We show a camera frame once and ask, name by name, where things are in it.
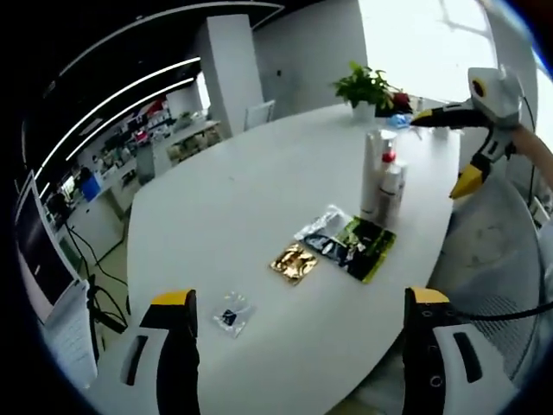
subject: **red object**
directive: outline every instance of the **red object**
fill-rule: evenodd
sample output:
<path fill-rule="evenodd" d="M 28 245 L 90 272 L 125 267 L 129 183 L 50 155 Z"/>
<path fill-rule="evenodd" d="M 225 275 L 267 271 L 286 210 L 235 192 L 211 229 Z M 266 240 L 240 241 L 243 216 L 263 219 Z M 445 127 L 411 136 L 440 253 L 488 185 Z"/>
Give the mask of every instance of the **red object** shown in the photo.
<path fill-rule="evenodd" d="M 382 163 L 393 163 L 396 160 L 396 152 L 390 150 L 382 155 Z"/>

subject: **clear plastic bag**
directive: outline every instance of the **clear plastic bag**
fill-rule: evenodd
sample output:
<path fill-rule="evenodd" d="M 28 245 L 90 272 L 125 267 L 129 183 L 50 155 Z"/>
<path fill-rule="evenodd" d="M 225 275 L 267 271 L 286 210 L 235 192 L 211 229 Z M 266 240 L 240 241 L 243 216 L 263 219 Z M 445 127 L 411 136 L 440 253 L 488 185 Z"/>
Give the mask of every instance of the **clear plastic bag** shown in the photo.
<path fill-rule="evenodd" d="M 255 307 L 246 297 L 231 291 L 227 293 L 213 310 L 212 321 L 231 337 L 238 337 L 250 320 Z"/>
<path fill-rule="evenodd" d="M 296 240 L 304 240 L 306 236 L 318 233 L 329 238 L 336 236 L 352 220 L 335 205 L 327 206 L 325 213 L 313 220 L 310 224 L 294 235 Z"/>

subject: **black ceiling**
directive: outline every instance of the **black ceiling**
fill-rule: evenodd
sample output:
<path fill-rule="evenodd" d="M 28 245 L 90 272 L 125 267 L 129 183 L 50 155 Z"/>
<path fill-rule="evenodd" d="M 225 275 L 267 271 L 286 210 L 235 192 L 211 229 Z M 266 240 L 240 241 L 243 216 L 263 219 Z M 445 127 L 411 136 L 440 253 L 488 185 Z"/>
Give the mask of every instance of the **black ceiling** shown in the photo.
<path fill-rule="evenodd" d="M 149 20 L 149 16 L 165 10 L 192 4 L 207 6 L 206 3 L 211 3 L 210 7 L 182 10 Z M 39 9 L 26 13 L 22 27 L 33 36 L 23 39 L 15 61 L 21 65 L 18 67 L 19 98 L 28 115 L 27 167 L 38 170 L 61 138 L 104 99 L 145 75 L 193 56 L 195 34 L 208 16 L 248 14 L 254 27 L 259 23 L 270 24 L 274 19 L 317 2 L 268 0 L 267 3 L 284 6 L 278 14 L 275 14 L 276 7 L 254 3 L 100 0 L 87 5 L 79 2 L 64 2 L 63 5 L 58 2 L 56 5 L 42 2 Z M 263 22 L 270 15 L 273 17 Z M 138 21 L 141 23 L 97 44 Z M 42 172 L 41 182 L 59 180 L 67 171 L 66 156 L 82 141 L 79 132 L 94 118 L 110 118 L 153 92 L 197 76 L 199 71 L 199 64 L 176 68 L 131 88 L 102 107 L 54 153 Z"/>

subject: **desk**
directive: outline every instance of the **desk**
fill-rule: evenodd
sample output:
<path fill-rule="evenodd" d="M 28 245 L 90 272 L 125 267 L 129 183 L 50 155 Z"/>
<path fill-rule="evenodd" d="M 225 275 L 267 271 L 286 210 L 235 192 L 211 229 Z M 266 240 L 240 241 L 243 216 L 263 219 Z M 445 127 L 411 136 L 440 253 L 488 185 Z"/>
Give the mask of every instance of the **desk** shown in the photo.
<path fill-rule="evenodd" d="M 269 268 L 327 204 L 359 211 L 364 132 L 345 105 L 280 119 L 187 160 L 143 187 L 130 217 L 133 320 L 157 294 L 198 295 L 204 415 L 322 415 L 375 367 L 403 327 L 404 288 L 425 286 L 442 248 L 459 137 L 397 143 L 409 162 L 397 241 L 370 284 L 321 259 L 296 287 Z M 208 320 L 226 291 L 257 306 L 237 339 Z"/>

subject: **window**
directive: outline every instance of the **window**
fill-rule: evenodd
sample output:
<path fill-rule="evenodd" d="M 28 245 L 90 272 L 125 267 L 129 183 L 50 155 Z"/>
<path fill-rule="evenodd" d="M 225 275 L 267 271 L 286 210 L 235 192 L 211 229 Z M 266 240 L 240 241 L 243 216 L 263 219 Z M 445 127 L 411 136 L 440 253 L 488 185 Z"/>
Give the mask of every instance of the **window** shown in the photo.
<path fill-rule="evenodd" d="M 545 66 L 537 59 L 537 122 L 536 134 L 553 151 L 553 82 Z"/>
<path fill-rule="evenodd" d="M 425 98 L 469 97 L 467 70 L 497 67 L 476 0 L 359 0 L 367 61 L 393 86 Z"/>

